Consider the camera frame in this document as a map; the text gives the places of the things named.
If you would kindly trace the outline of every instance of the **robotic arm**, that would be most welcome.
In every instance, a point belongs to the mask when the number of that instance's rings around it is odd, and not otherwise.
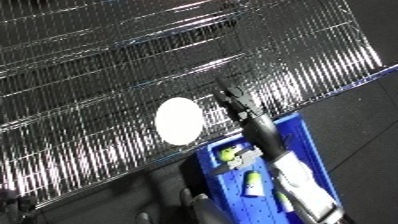
[[[269,164],[275,187],[286,195],[301,220],[306,224],[354,223],[315,182],[311,169],[293,151],[286,149],[264,107],[257,107],[241,87],[229,86],[220,79],[217,83],[221,88],[214,93],[217,102],[240,124],[243,136],[261,151]]]

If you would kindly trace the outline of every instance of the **black floor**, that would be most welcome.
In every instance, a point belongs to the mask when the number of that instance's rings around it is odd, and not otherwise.
[[[397,60],[398,2],[349,2],[383,62]],[[346,210],[358,223],[398,220],[397,74],[301,110]],[[192,159],[126,176],[45,214],[51,224],[127,224],[146,210],[162,223],[181,223],[178,192],[185,185],[205,190]]]

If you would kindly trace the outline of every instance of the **blue plastic bin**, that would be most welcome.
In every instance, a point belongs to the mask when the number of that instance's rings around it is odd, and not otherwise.
[[[314,146],[307,127],[298,113],[277,120],[276,125],[286,141],[289,150],[296,152],[301,161],[314,172],[316,181],[339,202],[338,196],[327,175],[319,154]],[[241,134],[228,137],[199,149],[196,153],[202,172],[210,190],[210,196],[222,210],[228,213],[235,223],[240,224],[298,224],[302,223],[294,214],[285,213],[276,198],[266,163],[258,158],[256,163],[241,170],[233,170],[223,175],[212,176],[211,171],[220,165],[217,153],[233,145],[251,147]],[[265,197],[245,197],[245,173],[255,170],[261,173]]]

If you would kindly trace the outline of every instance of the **white ball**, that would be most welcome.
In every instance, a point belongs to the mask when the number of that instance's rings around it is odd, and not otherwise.
[[[158,109],[155,118],[160,137],[172,145],[187,145],[195,141],[204,124],[200,107],[186,98],[172,98]]]

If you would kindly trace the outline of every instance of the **yellow object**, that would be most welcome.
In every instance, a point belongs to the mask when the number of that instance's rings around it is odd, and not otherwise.
[[[282,204],[283,210],[284,210],[286,213],[289,213],[289,212],[293,212],[293,211],[294,211],[293,205],[292,205],[292,203],[290,203],[290,201],[289,201],[289,199],[286,197],[286,195],[284,195],[283,193],[281,193],[281,192],[278,191],[278,192],[276,193],[276,196],[278,197],[279,202]]]
[[[250,172],[247,175],[246,184],[258,184],[261,183],[261,174],[259,172]]]
[[[235,148],[226,148],[219,152],[218,158],[223,162],[229,162],[235,159]]]
[[[264,194],[264,186],[261,174],[257,171],[249,171],[245,180],[245,195],[249,197],[262,197]]]

